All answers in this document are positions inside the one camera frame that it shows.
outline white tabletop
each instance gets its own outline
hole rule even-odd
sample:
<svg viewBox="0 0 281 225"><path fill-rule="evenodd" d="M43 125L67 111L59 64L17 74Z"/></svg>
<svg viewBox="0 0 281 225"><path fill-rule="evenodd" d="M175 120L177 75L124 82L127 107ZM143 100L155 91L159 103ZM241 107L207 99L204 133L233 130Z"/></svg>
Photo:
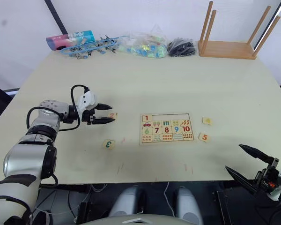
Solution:
<svg viewBox="0 0 281 225"><path fill-rule="evenodd" d="M76 60L52 52L0 117L0 180L4 156L27 131L28 110L46 99L70 104L75 84L89 86L118 119L58 133L60 183L231 180L225 165L253 179L266 164L246 154L240 143L281 160L281 90L259 59L149 59L96 52ZM81 94L77 90L76 98ZM189 113L196 141L140 146L143 113ZM213 125L202 124L203 116ZM211 141L199 141L200 132ZM105 139L116 141L113 150L102 148Z"/></svg>

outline white wall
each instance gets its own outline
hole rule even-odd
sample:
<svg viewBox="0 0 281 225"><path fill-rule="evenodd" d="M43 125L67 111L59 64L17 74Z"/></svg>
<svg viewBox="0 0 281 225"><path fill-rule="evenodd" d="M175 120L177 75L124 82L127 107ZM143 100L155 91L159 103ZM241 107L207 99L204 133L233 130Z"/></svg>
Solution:
<svg viewBox="0 0 281 225"><path fill-rule="evenodd" d="M19 88L61 34L43 0L0 0L0 88Z"/></svg>
<svg viewBox="0 0 281 225"><path fill-rule="evenodd" d="M262 46L258 56L281 84L281 18Z"/></svg>
<svg viewBox="0 0 281 225"><path fill-rule="evenodd" d="M214 0L211 40L247 41L267 5L272 8L255 45L281 0ZM199 40L209 0L52 0L68 32L92 30L95 38L126 31L148 32L158 24L171 40Z"/></svg>

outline plastic bag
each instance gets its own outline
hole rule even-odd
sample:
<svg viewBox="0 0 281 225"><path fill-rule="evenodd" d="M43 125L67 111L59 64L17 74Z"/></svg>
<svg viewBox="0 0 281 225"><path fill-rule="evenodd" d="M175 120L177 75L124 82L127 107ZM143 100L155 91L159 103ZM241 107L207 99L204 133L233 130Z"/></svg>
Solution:
<svg viewBox="0 0 281 225"><path fill-rule="evenodd" d="M191 39L176 38L168 45L169 56L194 55L196 48Z"/></svg>
<svg viewBox="0 0 281 225"><path fill-rule="evenodd" d="M132 33L118 39L118 51L149 58L166 56L166 37L158 26L149 34Z"/></svg>

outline floor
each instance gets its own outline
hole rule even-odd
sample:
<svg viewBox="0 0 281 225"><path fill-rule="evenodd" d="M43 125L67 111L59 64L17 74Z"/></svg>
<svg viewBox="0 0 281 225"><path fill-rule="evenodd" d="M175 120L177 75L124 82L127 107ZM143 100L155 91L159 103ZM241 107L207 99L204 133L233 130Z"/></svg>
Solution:
<svg viewBox="0 0 281 225"><path fill-rule="evenodd" d="M133 185L138 185L143 188L147 194L146 213L147 214L160 214L171 216L165 198L163 196L164 189L167 182L154 182L154 183L133 183L133 184L109 184L101 193L77 193L74 191L56 190L50 197L48 197L41 205L39 203L52 192L52 189L40 189L37 205L41 210L50 210L53 214L53 221L55 225L61 224L75 224L74 215L77 216L79 202L92 203L92 218L102 218L108 215L109 210L116 201L120 193ZM173 193L180 187L184 186L193 193L199 205L204 224L205 225L222 225L224 224L221 219L219 204L216 200L214 193L221 190L222 183L219 181L192 181L192 182L171 182L168 190L167 197L172 205ZM67 195L69 194L69 202L73 209L74 215L71 213L67 204ZM226 189L225 195L227 199L227 206L230 212L230 218L233 225L266 225L256 213L254 209L255 204L269 205L270 200L260 195L256 198L250 195L242 187L235 187ZM261 214L269 219L273 209L260 209ZM275 218L273 224L281 225L281 214Z"/></svg>

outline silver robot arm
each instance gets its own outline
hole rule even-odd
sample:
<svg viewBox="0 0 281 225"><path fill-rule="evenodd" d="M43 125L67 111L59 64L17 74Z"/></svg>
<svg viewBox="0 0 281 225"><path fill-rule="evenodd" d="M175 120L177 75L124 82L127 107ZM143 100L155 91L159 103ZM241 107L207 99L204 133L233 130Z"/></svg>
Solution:
<svg viewBox="0 0 281 225"><path fill-rule="evenodd" d="M74 120L88 124L105 124L110 118L96 119L95 109L107 110L110 106L98 104L96 96L84 86L84 94L77 107L55 100L46 100L29 111L28 131L7 153L3 163L5 179L0 181L0 225L27 224L37 201L42 179L54 177L57 150L54 142L60 130L60 122ZM32 110L38 109L38 117L29 125Z"/></svg>

